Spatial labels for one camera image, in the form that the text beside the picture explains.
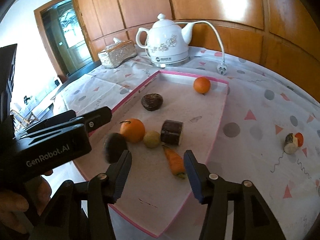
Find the person's left hand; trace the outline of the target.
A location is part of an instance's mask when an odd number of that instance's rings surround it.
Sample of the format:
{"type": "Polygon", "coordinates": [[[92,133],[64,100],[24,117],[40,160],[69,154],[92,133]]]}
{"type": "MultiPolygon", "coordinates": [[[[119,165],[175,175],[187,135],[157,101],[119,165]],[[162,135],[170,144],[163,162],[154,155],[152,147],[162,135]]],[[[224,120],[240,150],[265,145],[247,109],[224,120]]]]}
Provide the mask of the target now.
{"type": "MultiPolygon", "coordinates": [[[[49,203],[52,194],[52,188],[48,181],[42,176],[39,187],[35,190],[35,200],[33,201],[38,215],[41,215],[49,203]]],[[[1,224],[18,233],[28,233],[27,228],[19,221],[14,212],[25,212],[29,208],[28,201],[20,194],[12,191],[1,192],[1,224]]]]}

